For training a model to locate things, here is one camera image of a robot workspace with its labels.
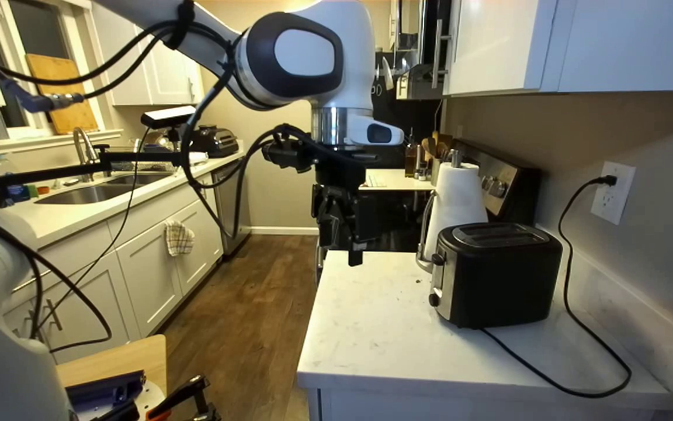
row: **black toaster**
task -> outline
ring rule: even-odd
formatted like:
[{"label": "black toaster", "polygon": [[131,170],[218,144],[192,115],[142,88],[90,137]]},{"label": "black toaster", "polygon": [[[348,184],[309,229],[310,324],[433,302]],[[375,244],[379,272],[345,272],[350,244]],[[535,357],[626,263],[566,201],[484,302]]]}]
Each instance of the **black toaster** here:
[{"label": "black toaster", "polygon": [[463,328],[515,324],[549,313],[560,244],[515,222],[445,226],[433,254],[430,304]]}]

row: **white robot link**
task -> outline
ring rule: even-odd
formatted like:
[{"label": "white robot link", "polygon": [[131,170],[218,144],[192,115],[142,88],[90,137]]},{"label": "white robot link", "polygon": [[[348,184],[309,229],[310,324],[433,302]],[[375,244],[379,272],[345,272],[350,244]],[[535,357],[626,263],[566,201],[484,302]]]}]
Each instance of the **white robot link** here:
[{"label": "white robot link", "polygon": [[[139,27],[174,21],[180,8],[174,0],[97,1]],[[205,30],[180,27],[172,33],[182,40],[177,49],[218,76],[227,74],[227,88],[243,104],[268,110],[309,97],[310,137],[331,149],[403,141],[400,128],[371,118],[373,37],[359,0],[319,0],[303,8],[268,13],[244,33],[227,27],[198,4],[192,8],[194,25]],[[25,222],[0,210],[0,226],[32,247],[34,237]],[[64,421],[75,414],[48,350],[34,339],[12,335],[3,318],[4,298],[29,272],[20,246],[0,237],[0,418]]]}]

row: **wooden floor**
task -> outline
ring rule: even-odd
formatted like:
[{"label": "wooden floor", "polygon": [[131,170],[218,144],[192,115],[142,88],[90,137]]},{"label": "wooden floor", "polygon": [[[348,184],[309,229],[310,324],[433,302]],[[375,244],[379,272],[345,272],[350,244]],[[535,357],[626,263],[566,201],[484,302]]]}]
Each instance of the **wooden floor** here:
[{"label": "wooden floor", "polygon": [[[250,237],[163,328],[171,391],[194,373],[223,421],[305,421],[293,369],[316,296],[312,237]],[[172,411],[188,421],[192,403]]]}]

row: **faucet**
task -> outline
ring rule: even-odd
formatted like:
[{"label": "faucet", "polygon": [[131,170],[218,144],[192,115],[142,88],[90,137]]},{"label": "faucet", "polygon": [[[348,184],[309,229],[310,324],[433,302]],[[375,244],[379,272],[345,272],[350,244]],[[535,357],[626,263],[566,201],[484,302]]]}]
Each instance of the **faucet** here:
[{"label": "faucet", "polygon": [[93,143],[87,137],[87,132],[82,131],[82,127],[73,128],[73,141],[75,141],[75,149],[76,149],[76,159],[80,164],[97,164],[97,153]]}]

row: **paper towel roll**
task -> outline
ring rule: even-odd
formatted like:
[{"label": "paper towel roll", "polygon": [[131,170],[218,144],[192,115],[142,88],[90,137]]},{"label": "paper towel roll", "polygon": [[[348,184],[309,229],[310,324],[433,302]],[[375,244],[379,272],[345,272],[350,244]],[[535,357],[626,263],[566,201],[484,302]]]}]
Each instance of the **paper towel roll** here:
[{"label": "paper towel roll", "polygon": [[437,233],[454,224],[486,222],[486,207],[473,164],[442,164],[437,173],[433,213],[422,246],[422,259],[430,259],[437,247]]}]

